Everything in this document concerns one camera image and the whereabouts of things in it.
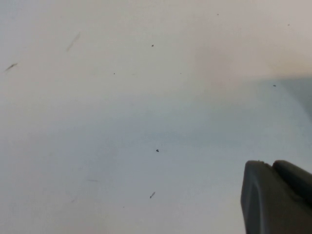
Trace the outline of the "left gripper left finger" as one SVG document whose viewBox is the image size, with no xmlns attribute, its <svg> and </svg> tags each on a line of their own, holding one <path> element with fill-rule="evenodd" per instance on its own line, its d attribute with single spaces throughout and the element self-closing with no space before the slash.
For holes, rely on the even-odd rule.
<svg viewBox="0 0 312 234">
<path fill-rule="evenodd" d="M 312 204 L 297 195 L 273 165 L 246 162 L 240 201 L 248 234 L 312 232 Z"/>
</svg>

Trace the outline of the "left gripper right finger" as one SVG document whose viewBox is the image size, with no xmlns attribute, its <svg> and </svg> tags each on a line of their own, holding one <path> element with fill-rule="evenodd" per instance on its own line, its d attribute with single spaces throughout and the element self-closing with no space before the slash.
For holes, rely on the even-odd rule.
<svg viewBox="0 0 312 234">
<path fill-rule="evenodd" d="M 285 160 L 273 163 L 274 170 L 307 203 L 312 203 L 312 174 Z"/>
</svg>

